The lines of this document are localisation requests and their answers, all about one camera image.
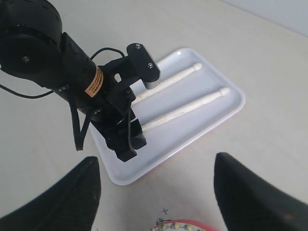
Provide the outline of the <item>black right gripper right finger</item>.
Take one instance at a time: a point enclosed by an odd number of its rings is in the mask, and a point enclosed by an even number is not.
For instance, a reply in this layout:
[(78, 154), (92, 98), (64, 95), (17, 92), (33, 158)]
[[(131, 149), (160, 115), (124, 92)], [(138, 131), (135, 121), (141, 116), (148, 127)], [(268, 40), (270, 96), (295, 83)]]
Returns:
[(308, 205), (284, 193), (228, 153), (218, 153), (214, 192), (229, 231), (306, 231)]

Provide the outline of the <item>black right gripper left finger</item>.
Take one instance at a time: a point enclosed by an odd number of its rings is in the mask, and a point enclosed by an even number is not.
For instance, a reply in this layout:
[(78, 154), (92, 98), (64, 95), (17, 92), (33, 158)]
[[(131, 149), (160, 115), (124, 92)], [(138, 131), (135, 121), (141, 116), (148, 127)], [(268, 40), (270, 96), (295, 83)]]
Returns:
[(47, 191), (0, 219), (2, 231), (90, 231), (101, 197), (97, 157), (82, 160)]

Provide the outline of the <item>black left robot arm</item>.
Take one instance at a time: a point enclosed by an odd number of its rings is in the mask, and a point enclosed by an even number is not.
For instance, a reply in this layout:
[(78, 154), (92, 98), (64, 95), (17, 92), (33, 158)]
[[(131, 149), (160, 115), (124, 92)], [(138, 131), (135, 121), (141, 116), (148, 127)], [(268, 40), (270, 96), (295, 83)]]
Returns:
[(83, 149), (89, 125), (123, 162), (146, 145), (132, 110), (136, 96), (131, 85), (139, 80), (153, 83), (160, 71), (143, 45), (132, 43), (120, 58), (98, 66), (63, 31), (61, 17), (50, 2), (3, 0), (0, 68), (50, 89), (69, 103), (78, 151)]

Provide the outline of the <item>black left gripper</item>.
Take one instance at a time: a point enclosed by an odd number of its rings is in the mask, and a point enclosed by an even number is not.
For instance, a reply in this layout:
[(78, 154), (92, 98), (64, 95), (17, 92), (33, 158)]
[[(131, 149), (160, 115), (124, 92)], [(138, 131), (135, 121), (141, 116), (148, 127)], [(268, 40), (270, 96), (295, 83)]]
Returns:
[(147, 144), (131, 109), (136, 96), (130, 86), (144, 77), (143, 61), (137, 56), (126, 56), (98, 67), (103, 73), (103, 84), (95, 97), (102, 103), (102, 110), (100, 120), (93, 125), (122, 162), (136, 157), (135, 150)]

